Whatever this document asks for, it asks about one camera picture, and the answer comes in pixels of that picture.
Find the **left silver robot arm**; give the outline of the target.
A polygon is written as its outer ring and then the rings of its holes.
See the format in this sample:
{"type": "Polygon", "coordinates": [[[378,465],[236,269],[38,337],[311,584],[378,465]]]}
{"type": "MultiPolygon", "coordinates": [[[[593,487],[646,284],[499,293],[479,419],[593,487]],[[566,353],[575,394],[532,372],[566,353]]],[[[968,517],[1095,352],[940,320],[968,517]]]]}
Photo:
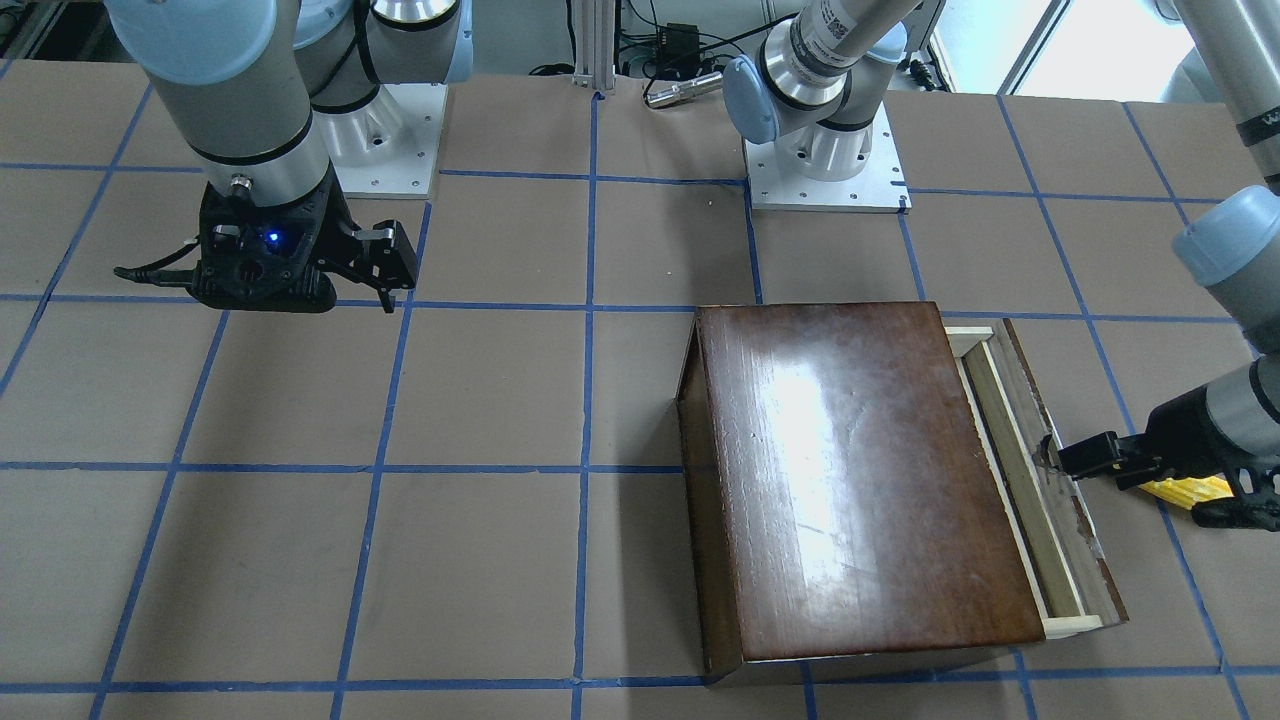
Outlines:
{"type": "Polygon", "coordinates": [[[1275,532],[1279,524],[1279,9],[1275,1],[1175,5],[1262,176],[1190,223],[1172,251],[1194,282],[1239,324],[1258,357],[1157,406],[1135,436],[1107,430],[1046,462],[1069,477],[1103,477],[1119,489],[1156,480],[1221,477],[1228,493],[1196,501],[1204,528],[1275,532]]]}

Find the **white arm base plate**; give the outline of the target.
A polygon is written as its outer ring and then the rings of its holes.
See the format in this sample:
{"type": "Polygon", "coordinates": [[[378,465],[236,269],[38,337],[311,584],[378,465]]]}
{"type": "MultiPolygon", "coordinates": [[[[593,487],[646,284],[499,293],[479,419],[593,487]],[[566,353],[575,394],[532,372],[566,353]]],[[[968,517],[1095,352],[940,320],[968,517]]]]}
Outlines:
{"type": "Polygon", "coordinates": [[[913,208],[884,104],[855,131],[810,126],[742,142],[751,204],[767,211],[897,213],[913,208]]]}
{"type": "Polygon", "coordinates": [[[431,197],[449,91],[448,85],[384,85],[362,108],[315,111],[347,197],[431,197]]]}

